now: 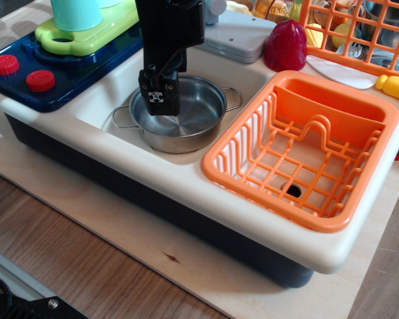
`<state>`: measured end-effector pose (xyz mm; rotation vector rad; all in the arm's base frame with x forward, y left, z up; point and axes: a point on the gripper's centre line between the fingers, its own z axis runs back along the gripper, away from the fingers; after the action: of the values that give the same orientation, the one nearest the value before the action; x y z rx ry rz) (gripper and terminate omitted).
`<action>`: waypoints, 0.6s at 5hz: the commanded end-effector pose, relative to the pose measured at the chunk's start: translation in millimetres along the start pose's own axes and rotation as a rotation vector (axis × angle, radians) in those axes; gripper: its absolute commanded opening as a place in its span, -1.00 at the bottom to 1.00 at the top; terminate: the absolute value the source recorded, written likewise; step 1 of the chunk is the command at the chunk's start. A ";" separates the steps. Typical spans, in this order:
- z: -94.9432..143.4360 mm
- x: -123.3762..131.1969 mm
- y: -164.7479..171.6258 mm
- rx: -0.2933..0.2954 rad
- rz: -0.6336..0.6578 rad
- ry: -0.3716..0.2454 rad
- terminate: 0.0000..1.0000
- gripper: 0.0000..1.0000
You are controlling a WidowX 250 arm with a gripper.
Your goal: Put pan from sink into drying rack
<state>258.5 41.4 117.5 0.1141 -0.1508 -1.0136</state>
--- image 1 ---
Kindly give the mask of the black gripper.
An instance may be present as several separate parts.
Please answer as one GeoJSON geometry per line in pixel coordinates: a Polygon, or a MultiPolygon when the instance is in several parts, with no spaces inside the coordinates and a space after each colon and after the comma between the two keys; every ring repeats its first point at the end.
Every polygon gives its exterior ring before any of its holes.
{"type": "Polygon", "coordinates": [[[178,71],[187,69],[186,46],[178,42],[144,39],[144,69],[139,72],[140,93],[150,115],[177,116],[180,113],[178,71]],[[159,77],[159,88],[149,77],[159,77]]]}

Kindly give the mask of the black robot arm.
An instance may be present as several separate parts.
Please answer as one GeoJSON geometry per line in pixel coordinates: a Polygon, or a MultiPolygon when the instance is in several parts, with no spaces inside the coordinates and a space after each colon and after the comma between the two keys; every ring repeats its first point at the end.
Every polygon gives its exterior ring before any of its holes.
{"type": "Polygon", "coordinates": [[[136,8],[144,43],[140,93],[150,115],[177,116],[187,49],[204,41],[204,2],[137,1],[136,8]]]}

